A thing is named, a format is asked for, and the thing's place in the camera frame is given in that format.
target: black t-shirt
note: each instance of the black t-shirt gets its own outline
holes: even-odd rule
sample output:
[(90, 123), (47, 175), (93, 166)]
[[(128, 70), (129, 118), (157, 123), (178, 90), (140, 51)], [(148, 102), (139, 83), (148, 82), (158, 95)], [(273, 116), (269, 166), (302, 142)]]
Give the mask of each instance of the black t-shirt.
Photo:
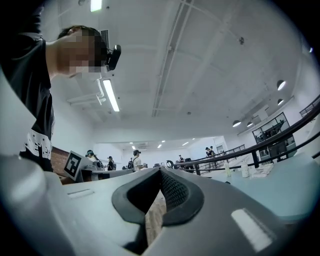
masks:
[(109, 161), (109, 163), (108, 163), (108, 171), (112, 171), (113, 168), (114, 168), (114, 162)]
[(206, 152), (206, 154), (208, 157), (212, 157), (214, 155), (214, 151), (210, 149), (209, 151)]
[(54, 111), (49, 91), (51, 83), (46, 63), (46, 42), (39, 29), (41, 10), (37, 9), (24, 30), (12, 39), (2, 68), (16, 95), (36, 118), (21, 145), (20, 155), (38, 163), (44, 171), (52, 172)]

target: air vent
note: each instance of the air vent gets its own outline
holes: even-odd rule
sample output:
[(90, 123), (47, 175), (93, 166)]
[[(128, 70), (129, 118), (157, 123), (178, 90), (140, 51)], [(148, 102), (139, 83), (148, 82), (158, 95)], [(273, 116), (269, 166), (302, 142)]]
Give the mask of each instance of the air vent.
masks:
[[(105, 42), (106, 47), (109, 48), (109, 31), (105, 29), (105, 30), (101, 30), (100, 33), (101, 33), (102, 40)], [(108, 72), (110, 71), (109, 66), (106, 66), (106, 70)]]

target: fluorescent light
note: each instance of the fluorescent light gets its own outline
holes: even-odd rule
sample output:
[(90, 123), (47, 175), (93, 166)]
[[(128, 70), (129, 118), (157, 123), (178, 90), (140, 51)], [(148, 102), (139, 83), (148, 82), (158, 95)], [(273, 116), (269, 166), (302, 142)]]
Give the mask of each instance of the fluorescent light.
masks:
[(95, 12), (101, 9), (102, 0), (91, 0), (90, 12)]
[(103, 80), (103, 84), (104, 84), (106, 93), (108, 94), (108, 97), (109, 97), (110, 103), (113, 107), (113, 110), (115, 112), (119, 112), (120, 110), (119, 110), (119, 107), (118, 107), (118, 104), (116, 101), (116, 97), (114, 95), (114, 91), (112, 90), (111, 81), (110, 80)]

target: black mesh grille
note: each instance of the black mesh grille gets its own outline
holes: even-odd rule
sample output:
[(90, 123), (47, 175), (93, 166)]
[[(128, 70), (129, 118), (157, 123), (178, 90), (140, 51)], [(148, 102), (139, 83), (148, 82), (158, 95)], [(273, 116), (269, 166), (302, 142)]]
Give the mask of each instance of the black mesh grille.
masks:
[(161, 175), (161, 191), (164, 195), (166, 210), (168, 212), (184, 203), (189, 196), (189, 191), (185, 185), (174, 180), (169, 175), (163, 172), (161, 172)]
[[(106, 29), (106, 30), (101, 30), (101, 37), (102, 37), (102, 40), (105, 42), (105, 45), (107, 48), (109, 48), (109, 31)], [(106, 70), (109, 72), (110, 69), (109, 69), (109, 66), (106, 66)]]

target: white graphic print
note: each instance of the white graphic print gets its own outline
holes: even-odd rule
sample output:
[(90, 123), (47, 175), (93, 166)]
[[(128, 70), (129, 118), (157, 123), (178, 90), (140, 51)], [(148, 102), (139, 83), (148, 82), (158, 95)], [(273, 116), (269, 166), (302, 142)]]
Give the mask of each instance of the white graphic print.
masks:
[(27, 149), (35, 156), (39, 157), (39, 147), (42, 149), (42, 157), (51, 159), (51, 142), (48, 136), (38, 133), (34, 130), (30, 130), (27, 136), (27, 142), (23, 145), (25, 152)]

